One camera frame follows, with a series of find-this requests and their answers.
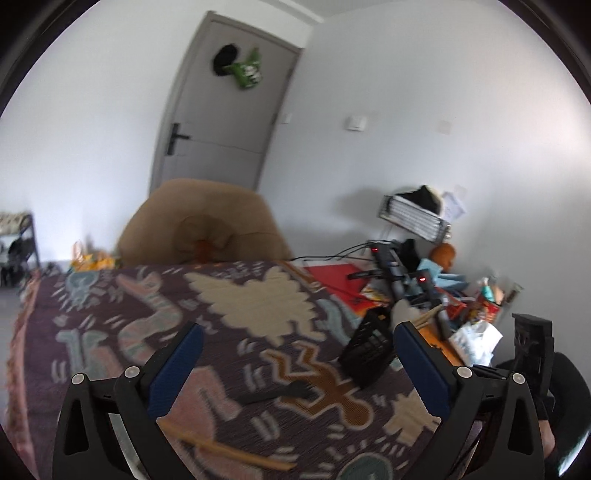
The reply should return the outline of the wooden chopstick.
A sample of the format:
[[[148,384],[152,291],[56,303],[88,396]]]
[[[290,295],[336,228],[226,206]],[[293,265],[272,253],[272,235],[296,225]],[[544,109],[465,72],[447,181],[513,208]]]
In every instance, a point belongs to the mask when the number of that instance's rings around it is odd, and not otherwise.
[[[239,450],[228,445],[216,442],[214,440],[208,440],[198,436],[197,434],[193,434],[191,432],[185,431],[180,427],[176,426],[175,424],[171,423],[166,419],[159,419],[156,421],[157,425],[159,426],[160,430],[163,433],[171,435],[172,437],[198,447],[200,449],[207,450],[208,452],[221,455],[222,457],[235,460],[238,462],[242,462],[245,464],[249,464],[252,466],[260,467],[267,470],[273,471],[281,471],[287,472],[290,470],[294,470],[297,467],[297,464],[284,462],[280,460],[273,460],[270,457],[263,457],[260,455],[252,454],[249,452],[245,452],[243,450]]]

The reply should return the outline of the white plastic spoon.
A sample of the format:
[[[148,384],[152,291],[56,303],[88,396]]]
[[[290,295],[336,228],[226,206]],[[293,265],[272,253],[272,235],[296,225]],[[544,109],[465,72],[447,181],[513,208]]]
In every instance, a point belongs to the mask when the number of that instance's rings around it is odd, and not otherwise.
[[[410,322],[417,330],[419,330],[422,322],[422,312],[413,307],[406,299],[401,299],[394,304],[391,318],[393,328],[396,328],[401,323]]]

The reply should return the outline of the black slotted utensil holder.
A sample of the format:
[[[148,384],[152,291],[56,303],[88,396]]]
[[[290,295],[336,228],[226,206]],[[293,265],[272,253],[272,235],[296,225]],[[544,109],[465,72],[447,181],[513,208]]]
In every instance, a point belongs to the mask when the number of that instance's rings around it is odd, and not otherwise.
[[[366,312],[338,363],[353,385],[366,389],[380,379],[395,358],[392,309],[381,306]]]

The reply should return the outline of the orange ball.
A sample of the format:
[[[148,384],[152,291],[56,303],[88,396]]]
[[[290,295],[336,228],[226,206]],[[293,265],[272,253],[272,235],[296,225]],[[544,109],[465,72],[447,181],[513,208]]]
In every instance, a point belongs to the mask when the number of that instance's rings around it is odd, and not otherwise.
[[[450,272],[456,260],[457,252],[450,243],[436,246],[430,253],[429,259],[439,265],[444,272]]]

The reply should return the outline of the colourful woven figure blanket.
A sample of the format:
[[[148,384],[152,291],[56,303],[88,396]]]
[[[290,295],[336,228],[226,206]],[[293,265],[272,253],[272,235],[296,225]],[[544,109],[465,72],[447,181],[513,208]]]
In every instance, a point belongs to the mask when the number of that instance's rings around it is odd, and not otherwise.
[[[72,376],[144,364],[186,323],[204,351],[168,421],[252,454],[297,464],[290,479],[399,479],[439,426],[399,362],[367,389],[338,359],[366,311],[353,265],[146,266],[32,281],[15,323],[5,430],[32,473],[52,473]],[[241,395],[304,381],[308,399],[242,406]]]

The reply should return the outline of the black plastic fork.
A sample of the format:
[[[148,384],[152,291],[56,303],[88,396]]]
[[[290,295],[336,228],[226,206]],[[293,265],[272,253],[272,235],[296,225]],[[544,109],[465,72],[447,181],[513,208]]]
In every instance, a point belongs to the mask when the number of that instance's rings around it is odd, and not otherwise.
[[[271,401],[280,397],[308,399],[314,394],[311,384],[304,381],[294,381],[280,387],[274,387],[259,392],[250,392],[235,399],[242,406]]]

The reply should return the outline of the led light panel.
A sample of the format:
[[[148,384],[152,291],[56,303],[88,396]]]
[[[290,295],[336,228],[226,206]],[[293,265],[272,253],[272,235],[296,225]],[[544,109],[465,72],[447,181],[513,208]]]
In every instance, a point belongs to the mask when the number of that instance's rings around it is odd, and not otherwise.
[[[449,222],[399,195],[383,197],[378,217],[432,244],[451,239]]]

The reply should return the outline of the tan upholstered chair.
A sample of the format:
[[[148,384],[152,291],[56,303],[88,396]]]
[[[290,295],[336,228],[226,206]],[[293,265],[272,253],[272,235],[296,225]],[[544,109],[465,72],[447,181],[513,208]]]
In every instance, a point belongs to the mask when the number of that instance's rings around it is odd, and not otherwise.
[[[266,200],[221,182],[174,179],[154,190],[124,228],[126,267],[276,261],[291,257]]]

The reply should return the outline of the black shoe rack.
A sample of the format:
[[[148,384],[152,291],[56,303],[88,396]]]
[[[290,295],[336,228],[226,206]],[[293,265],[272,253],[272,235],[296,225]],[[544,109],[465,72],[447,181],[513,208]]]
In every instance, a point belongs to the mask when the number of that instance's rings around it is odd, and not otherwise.
[[[1,287],[15,288],[41,268],[33,215],[1,213]]]

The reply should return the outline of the grey door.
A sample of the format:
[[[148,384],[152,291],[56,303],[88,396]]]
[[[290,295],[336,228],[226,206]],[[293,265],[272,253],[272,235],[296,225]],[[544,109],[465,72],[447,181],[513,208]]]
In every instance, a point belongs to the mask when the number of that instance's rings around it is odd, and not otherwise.
[[[262,55],[262,82],[242,89],[228,66]],[[191,178],[255,190],[301,48],[208,12],[171,87],[149,188]]]

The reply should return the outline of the green plush toy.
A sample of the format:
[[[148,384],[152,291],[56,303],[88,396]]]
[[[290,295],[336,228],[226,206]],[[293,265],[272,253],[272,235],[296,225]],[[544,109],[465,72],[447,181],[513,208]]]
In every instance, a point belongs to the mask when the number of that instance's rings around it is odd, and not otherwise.
[[[226,66],[224,71],[235,79],[240,89],[249,90],[255,88],[263,80],[260,65],[262,65],[262,54],[260,54],[259,48],[254,47],[244,61],[232,63]]]

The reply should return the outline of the white wall switch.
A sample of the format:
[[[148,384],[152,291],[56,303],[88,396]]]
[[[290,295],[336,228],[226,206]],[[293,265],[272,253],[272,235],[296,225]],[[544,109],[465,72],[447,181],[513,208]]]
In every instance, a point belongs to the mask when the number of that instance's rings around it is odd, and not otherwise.
[[[346,120],[346,130],[352,132],[363,132],[368,125],[368,119],[363,115],[352,115]]]

